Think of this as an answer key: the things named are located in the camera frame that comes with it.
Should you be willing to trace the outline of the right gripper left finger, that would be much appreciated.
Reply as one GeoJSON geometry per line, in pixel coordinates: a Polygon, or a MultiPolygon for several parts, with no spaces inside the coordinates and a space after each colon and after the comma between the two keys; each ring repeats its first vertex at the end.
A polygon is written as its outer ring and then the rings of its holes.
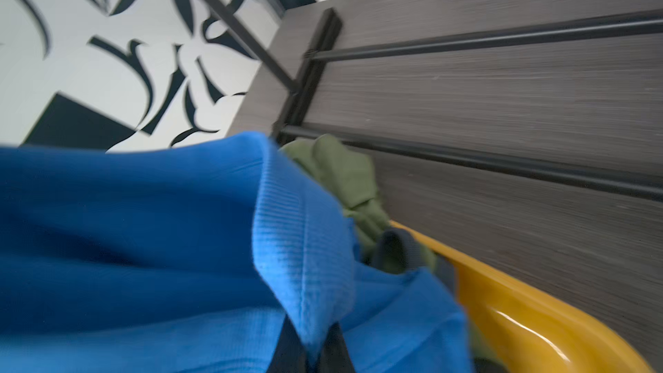
{"type": "Polygon", "coordinates": [[[282,326],[267,373],[307,373],[307,353],[290,318],[282,326]]]}

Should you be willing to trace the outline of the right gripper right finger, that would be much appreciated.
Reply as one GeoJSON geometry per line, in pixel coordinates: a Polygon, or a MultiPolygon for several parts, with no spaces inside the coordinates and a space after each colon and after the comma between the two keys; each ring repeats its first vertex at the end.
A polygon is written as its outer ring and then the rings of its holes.
{"type": "Polygon", "coordinates": [[[340,324],[332,325],[317,361],[317,373],[355,373],[340,324]]]}

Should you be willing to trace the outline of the dark green printed tank top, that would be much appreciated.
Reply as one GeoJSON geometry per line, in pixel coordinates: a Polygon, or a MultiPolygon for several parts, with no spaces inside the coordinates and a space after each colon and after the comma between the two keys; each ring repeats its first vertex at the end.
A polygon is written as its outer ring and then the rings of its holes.
{"type": "Polygon", "coordinates": [[[371,267],[392,275],[425,267],[456,293],[456,272],[452,264],[418,243],[402,229],[390,225],[380,200],[375,168],[367,155],[345,148],[331,135],[313,142],[295,141],[281,148],[304,172],[333,194],[345,217],[355,224],[362,268],[371,267]]]}

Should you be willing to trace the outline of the blue tank top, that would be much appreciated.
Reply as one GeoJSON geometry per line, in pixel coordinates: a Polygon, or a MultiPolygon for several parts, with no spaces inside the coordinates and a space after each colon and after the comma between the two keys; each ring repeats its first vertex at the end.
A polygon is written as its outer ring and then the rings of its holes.
{"type": "Polygon", "coordinates": [[[308,372],[471,372],[428,269],[363,269],[354,223],[269,139],[1,151],[4,372],[266,372],[286,317],[308,372]]]}

